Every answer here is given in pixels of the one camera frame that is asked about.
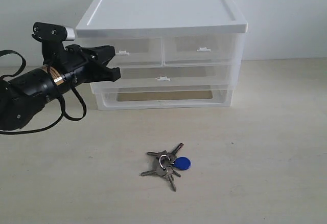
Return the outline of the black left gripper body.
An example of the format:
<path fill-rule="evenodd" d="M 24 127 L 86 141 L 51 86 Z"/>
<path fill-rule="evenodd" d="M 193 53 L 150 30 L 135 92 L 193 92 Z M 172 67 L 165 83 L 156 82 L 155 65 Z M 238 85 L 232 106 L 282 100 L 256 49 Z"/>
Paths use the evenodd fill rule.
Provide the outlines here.
<path fill-rule="evenodd" d="M 86 69 L 95 60 L 95 51 L 78 44 L 43 44 L 43 70 L 59 86 L 64 82 L 77 84 L 89 77 Z"/>

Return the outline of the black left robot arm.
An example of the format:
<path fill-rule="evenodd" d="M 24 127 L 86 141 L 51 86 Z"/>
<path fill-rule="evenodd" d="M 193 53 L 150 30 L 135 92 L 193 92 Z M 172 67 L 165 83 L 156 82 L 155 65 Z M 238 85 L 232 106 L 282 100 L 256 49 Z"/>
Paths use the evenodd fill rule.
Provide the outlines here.
<path fill-rule="evenodd" d="M 18 71 L 1 76 L 1 134 L 24 135 L 48 130 L 58 124 L 62 118 L 80 121 L 66 112 L 63 95 L 72 91 L 82 105 L 85 117 L 85 101 L 76 87 L 82 83 L 102 81 L 115 82 L 121 77 L 119 68 L 108 68 L 115 56 L 113 46 L 83 48 L 77 44 L 64 47 L 63 44 L 42 45 L 43 64 L 41 67 L 23 73 L 26 60 L 21 60 Z M 32 118 L 43 110 L 46 104 L 58 100 L 61 114 L 51 125 L 35 130 L 25 130 Z"/>

